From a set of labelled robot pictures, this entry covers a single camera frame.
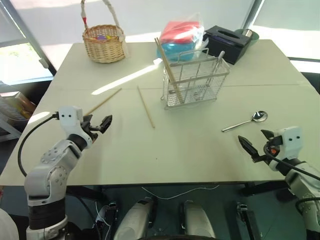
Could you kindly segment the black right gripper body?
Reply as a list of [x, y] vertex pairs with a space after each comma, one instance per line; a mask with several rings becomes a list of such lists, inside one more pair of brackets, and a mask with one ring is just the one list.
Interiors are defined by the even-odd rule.
[[264, 155], [259, 155], [257, 149], [254, 150], [253, 155], [251, 156], [254, 163], [264, 162], [269, 165], [271, 161], [277, 157], [280, 153], [280, 145], [282, 145], [283, 140], [281, 136], [273, 137], [269, 139], [264, 145]]

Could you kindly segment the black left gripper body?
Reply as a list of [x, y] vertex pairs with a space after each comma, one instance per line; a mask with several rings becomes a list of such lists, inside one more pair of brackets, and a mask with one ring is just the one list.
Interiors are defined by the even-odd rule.
[[81, 122], [81, 137], [87, 144], [93, 144], [98, 138], [98, 132], [100, 128], [92, 126], [90, 121]]

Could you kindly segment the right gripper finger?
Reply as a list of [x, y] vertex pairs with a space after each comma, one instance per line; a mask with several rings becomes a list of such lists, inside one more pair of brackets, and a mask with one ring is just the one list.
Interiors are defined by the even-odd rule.
[[275, 137], [274, 133], [271, 130], [261, 129], [260, 131], [268, 141], [272, 140]]
[[252, 157], [257, 158], [259, 156], [258, 150], [253, 147], [253, 144], [245, 137], [238, 136], [238, 141], [242, 148]]

